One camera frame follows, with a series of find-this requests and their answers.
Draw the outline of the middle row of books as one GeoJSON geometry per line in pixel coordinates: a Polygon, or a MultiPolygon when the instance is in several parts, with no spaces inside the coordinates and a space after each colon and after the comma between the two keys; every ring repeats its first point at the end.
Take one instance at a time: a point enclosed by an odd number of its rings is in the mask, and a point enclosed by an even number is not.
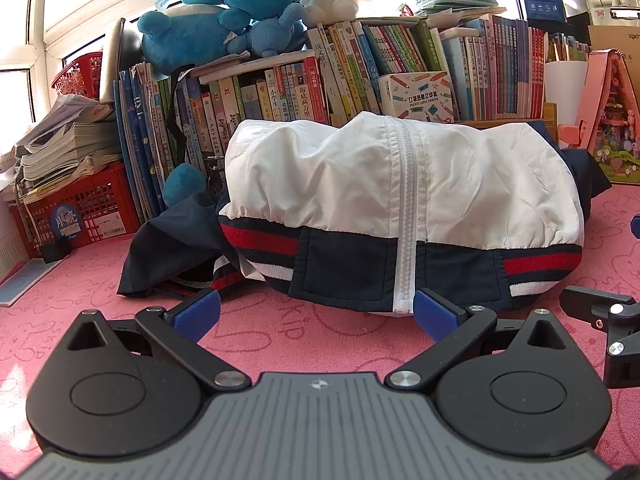
{"type": "Polygon", "coordinates": [[[203,174],[221,170],[244,120],[331,121],[320,62],[311,50],[254,61],[246,52],[228,55],[182,70],[171,93],[168,120],[171,134],[182,143],[178,159],[203,174]]]}

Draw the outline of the red plastic crate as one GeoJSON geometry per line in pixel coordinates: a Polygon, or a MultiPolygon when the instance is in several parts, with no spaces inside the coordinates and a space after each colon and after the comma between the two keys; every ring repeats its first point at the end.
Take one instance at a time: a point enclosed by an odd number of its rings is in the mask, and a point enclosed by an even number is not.
{"type": "Polygon", "coordinates": [[[11,204],[9,211],[32,258],[40,255],[42,245],[61,236],[79,248],[132,234],[140,226],[122,162],[113,162],[35,203],[11,204]]]}

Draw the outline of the white navy zip jacket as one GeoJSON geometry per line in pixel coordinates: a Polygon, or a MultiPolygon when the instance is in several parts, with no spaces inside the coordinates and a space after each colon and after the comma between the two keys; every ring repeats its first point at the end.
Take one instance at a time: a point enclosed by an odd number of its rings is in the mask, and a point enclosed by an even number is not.
{"type": "Polygon", "coordinates": [[[541,124],[477,130],[362,113],[341,128],[246,120],[217,193],[195,193],[134,236],[118,291],[189,272],[216,289],[409,314],[421,288],[461,307],[524,308],[582,261],[608,178],[541,124]]]}

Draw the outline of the white paper cup holder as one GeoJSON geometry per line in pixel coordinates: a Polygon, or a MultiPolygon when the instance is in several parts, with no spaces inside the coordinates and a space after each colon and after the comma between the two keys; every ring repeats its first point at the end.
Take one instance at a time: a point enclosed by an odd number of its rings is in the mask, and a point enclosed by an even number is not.
{"type": "Polygon", "coordinates": [[[576,122],[586,73],[585,61],[549,62],[544,66],[544,97],[555,105],[559,125],[576,122]]]}

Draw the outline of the small black box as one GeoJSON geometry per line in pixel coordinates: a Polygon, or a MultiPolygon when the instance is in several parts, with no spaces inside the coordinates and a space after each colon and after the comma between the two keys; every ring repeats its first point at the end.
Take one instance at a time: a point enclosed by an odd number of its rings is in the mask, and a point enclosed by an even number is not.
{"type": "Polygon", "coordinates": [[[43,261],[52,263],[66,258],[72,252],[73,247],[67,237],[60,237],[53,242],[41,244],[39,250],[43,261]]]}

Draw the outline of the row of blue thin books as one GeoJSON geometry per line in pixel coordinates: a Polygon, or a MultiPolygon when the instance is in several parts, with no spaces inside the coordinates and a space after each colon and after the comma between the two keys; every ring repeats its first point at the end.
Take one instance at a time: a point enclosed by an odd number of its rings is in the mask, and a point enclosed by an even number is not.
{"type": "Polygon", "coordinates": [[[175,169],[176,142],[166,126],[168,81],[150,63],[121,70],[112,81],[120,150],[134,206],[142,221],[161,214],[163,190],[175,169]]]}

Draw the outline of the pink triangular toy house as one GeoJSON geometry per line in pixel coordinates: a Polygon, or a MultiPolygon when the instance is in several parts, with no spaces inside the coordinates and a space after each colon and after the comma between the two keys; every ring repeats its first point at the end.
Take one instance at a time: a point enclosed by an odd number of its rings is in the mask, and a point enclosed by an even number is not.
{"type": "Polygon", "coordinates": [[[623,53],[590,53],[574,124],[558,125],[563,148],[588,151],[613,183],[639,183],[639,107],[623,53]]]}

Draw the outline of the light blue notebook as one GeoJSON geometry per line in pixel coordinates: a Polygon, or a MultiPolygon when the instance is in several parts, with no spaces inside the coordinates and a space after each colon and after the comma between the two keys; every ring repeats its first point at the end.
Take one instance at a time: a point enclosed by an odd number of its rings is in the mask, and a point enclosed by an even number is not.
{"type": "Polygon", "coordinates": [[[7,278],[0,286],[0,307],[10,308],[29,289],[55,269],[61,260],[45,262],[43,259],[32,259],[26,262],[7,278]]]}

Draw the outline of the stack of paper booklets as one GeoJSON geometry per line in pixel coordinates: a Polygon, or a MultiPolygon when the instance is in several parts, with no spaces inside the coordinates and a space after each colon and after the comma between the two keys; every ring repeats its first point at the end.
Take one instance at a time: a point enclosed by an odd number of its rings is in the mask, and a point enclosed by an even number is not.
{"type": "Polygon", "coordinates": [[[85,96],[59,96],[15,145],[16,198],[32,204],[122,159],[115,107],[85,96]]]}

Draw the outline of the cardboard box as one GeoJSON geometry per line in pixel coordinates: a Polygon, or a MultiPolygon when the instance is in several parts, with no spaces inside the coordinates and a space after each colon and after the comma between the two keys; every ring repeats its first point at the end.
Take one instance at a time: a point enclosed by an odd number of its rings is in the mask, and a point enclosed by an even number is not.
{"type": "Polygon", "coordinates": [[[593,50],[616,49],[623,53],[636,96],[640,84],[640,28],[638,26],[590,25],[593,50]]]}

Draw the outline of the red basket on top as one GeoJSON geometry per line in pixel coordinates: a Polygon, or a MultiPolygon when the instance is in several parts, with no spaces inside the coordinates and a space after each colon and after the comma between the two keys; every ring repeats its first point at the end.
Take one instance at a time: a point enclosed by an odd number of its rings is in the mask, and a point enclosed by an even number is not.
{"type": "Polygon", "coordinates": [[[74,94],[99,99],[102,55],[98,51],[78,56],[54,77],[51,88],[59,96],[74,94]]]}

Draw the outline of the white colourful card box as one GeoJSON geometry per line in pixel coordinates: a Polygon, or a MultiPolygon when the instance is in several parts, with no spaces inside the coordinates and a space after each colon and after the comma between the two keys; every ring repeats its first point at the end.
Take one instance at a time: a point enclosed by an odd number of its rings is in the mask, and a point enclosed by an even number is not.
{"type": "Polygon", "coordinates": [[[384,75],[378,86],[384,115],[421,122],[454,121],[454,99],[447,72],[384,75]]]}

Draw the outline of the right shelf row of books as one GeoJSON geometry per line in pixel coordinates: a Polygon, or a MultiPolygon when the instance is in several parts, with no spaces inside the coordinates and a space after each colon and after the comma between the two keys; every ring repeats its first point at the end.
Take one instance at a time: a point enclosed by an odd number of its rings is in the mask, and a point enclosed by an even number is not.
{"type": "Polygon", "coordinates": [[[308,29],[332,126],[361,112],[383,114],[378,80],[447,72],[454,122],[538,119],[544,114],[547,36],[524,21],[485,14],[439,30],[424,18],[356,20],[308,29]]]}

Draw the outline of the large blue plush toy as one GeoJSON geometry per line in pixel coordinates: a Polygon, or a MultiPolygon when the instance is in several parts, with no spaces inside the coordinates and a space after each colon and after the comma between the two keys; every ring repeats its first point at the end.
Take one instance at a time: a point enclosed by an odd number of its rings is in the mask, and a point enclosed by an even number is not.
{"type": "Polygon", "coordinates": [[[201,191],[224,163],[237,110],[224,111],[220,89],[209,90],[196,73],[226,58],[271,58],[303,43],[302,0],[180,0],[137,21],[145,62],[168,79],[165,125],[175,143],[163,198],[172,205],[201,191]]]}

